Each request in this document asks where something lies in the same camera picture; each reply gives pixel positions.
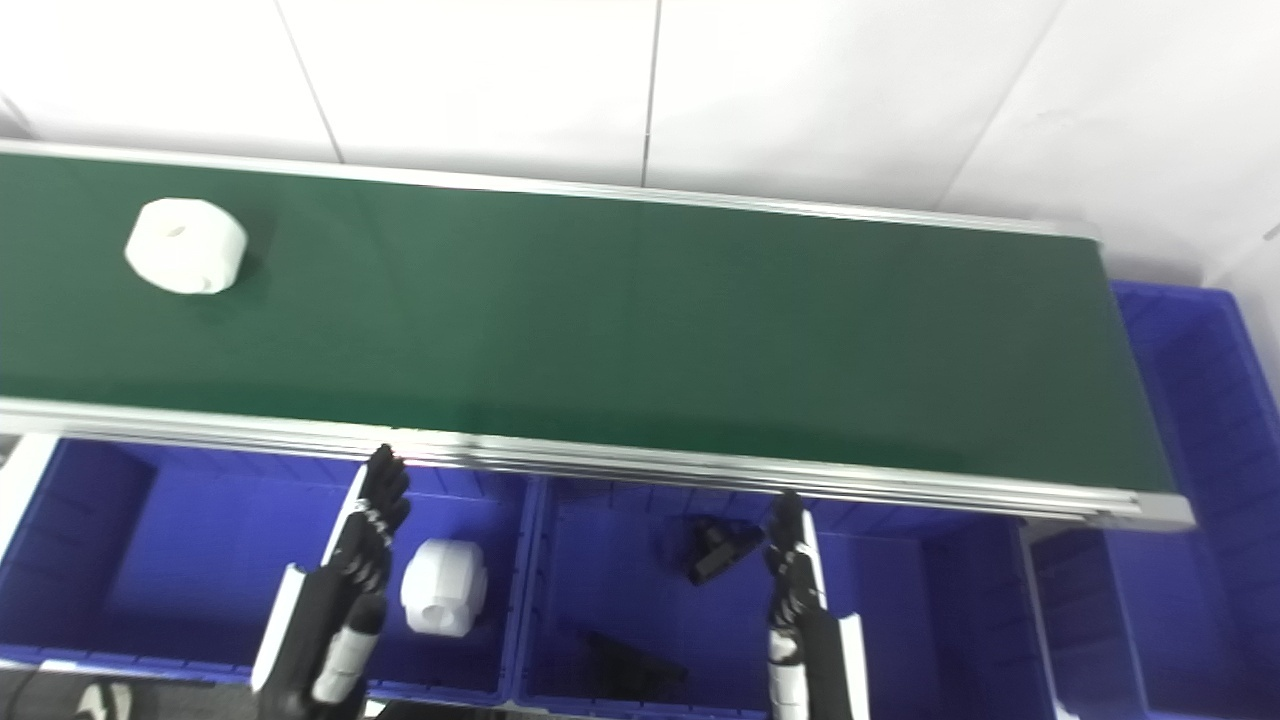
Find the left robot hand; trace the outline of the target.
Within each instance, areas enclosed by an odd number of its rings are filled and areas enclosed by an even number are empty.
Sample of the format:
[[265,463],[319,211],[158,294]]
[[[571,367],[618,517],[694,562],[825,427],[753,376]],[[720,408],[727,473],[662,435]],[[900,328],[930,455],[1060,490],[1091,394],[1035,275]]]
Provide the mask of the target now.
[[251,673],[260,719],[361,719],[410,515],[404,460],[379,446],[349,483],[323,561],[285,568]]

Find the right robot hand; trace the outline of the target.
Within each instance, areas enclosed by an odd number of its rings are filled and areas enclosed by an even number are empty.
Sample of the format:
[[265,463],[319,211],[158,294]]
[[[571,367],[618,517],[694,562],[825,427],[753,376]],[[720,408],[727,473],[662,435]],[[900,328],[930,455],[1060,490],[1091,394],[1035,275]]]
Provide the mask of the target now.
[[861,619],[829,611],[815,523],[799,493],[774,498],[765,534],[771,717],[868,719]]

